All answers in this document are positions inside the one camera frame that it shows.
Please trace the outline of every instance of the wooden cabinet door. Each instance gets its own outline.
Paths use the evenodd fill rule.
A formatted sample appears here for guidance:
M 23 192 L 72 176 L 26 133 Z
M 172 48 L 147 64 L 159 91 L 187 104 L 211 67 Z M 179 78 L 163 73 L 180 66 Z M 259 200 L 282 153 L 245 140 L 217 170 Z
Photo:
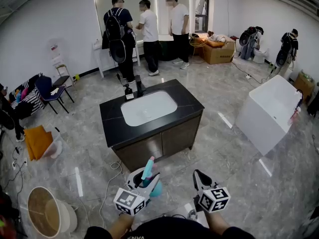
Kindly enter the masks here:
M 154 156 L 155 158 L 159 158 L 163 156 L 161 133 L 135 142 L 124 148 L 114 150 L 114 152 L 126 167 L 133 172 L 146 166 L 150 157 Z
M 200 116 L 162 132 L 163 155 L 173 155 L 191 147 L 197 133 Z

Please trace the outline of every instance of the white bathtub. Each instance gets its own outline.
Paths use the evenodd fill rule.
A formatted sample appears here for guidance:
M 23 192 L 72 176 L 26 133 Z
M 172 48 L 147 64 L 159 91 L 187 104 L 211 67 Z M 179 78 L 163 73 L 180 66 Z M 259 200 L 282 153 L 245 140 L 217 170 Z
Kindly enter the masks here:
M 249 92 L 236 125 L 266 155 L 285 136 L 302 94 L 277 75 Z

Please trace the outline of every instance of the window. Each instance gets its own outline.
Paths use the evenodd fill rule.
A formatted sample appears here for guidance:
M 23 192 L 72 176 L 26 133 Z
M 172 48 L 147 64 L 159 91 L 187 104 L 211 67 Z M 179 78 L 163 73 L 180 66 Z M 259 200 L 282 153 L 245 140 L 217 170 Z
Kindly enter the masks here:
M 196 0 L 195 32 L 208 31 L 208 0 Z

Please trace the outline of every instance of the man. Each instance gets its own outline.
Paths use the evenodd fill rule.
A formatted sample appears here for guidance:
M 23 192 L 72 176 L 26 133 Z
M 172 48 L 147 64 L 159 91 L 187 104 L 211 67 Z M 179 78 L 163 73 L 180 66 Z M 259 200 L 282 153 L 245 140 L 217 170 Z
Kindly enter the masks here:
M 296 29 L 293 29 L 291 33 L 288 33 L 288 32 L 285 33 L 280 40 L 282 43 L 282 46 L 278 55 L 280 55 L 280 53 L 287 55 L 287 59 L 279 71 L 279 75 L 281 76 L 285 75 L 287 69 L 290 66 L 291 60 L 293 61 L 296 60 L 297 50 L 298 50 L 297 37 L 298 37 L 298 31 Z
M 19 118 L 16 115 L 14 109 L 9 104 L 8 100 L 5 99 L 7 95 L 6 88 L 0 84 L 0 124 L 7 127 L 8 129 L 15 129 L 15 137 L 17 142 L 24 141 L 24 129 L 19 124 Z
M 135 76 L 133 72 L 133 49 L 135 47 L 135 40 L 132 36 L 132 33 L 129 30 L 133 29 L 132 26 L 132 16 L 129 10 L 123 8 L 124 0 L 112 0 L 113 8 L 110 9 L 104 15 L 104 24 L 108 20 L 109 16 L 115 15 L 118 10 L 121 10 L 117 13 L 117 19 L 121 27 L 124 27 L 125 35 L 122 37 L 122 41 L 125 44 L 125 53 L 126 58 L 123 63 L 119 63 L 119 68 L 122 73 L 123 79 L 127 80 L 129 84 L 135 82 Z
M 167 6 L 173 6 L 170 12 L 170 30 L 169 34 L 173 36 L 178 59 L 173 61 L 174 64 L 182 63 L 181 69 L 186 69 L 189 66 L 188 62 L 188 20 L 189 13 L 187 7 L 177 0 L 166 0 Z
M 143 11 L 143 13 L 141 14 L 140 22 L 136 26 L 136 29 L 142 30 L 144 41 L 144 55 L 150 70 L 149 76 L 154 76 L 160 73 L 158 57 L 158 47 L 160 43 L 157 26 L 157 16 L 150 10 L 150 1 L 142 0 L 139 4 L 140 11 Z
M 254 237 L 236 227 L 231 227 L 219 213 L 205 212 L 209 229 L 200 223 L 174 217 L 161 217 L 140 225 L 136 230 L 128 232 L 134 217 L 120 214 L 109 231 L 101 227 L 88 228 L 84 239 L 254 239 Z
M 240 58 L 251 60 L 251 57 L 254 56 L 254 48 L 256 42 L 256 49 L 260 49 L 260 39 L 261 36 L 264 34 L 264 30 L 259 26 L 251 26 L 245 32 L 250 34 L 250 38 L 248 43 L 242 47 Z

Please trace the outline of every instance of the black chair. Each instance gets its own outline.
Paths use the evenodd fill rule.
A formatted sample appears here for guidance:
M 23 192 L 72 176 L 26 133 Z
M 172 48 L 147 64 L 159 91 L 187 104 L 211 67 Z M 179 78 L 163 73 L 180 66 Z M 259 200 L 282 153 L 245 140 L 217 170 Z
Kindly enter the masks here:
M 38 91 L 39 91 L 41 97 L 43 98 L 43 100 L 48 102 L 48 104 L 51 106 L 51 108 L 54 110 L 54 112 L 56 114 L 58 114 L 58 113 L 53 108 L 53 106 L 50 104 L 50 102 L 54 101 L 54 100 L 57 100 L 59 102 L 59 104 L 65 109 L 65 111 L 67 113 L 69 113 L 68 110 L 63 106 L 63 104 L 62 104 L 63 101 L 62 101 L 62 99 L 60 97 L 62 95 L 63 91 L 66 92 L 66 94 L 69 96 L 69 98 L 71 99 L 72 102 L 74 102 L 74 101 L 71 98 L 71 96 L 69 95 L 69 93 L 66 91 L 65 86 L 53 87 L 52 86 L 52 80 L 51 80 L 50 77 L 40 76 L 39 79 L 37 79 L 36 82 L 35 82 L 35 87 L 38 89 Z M 55 93 L 54 95 L 51 95 L 51 92 L 53 90 L 55 90 L 56 88 L 58 88 L 58 92 Z

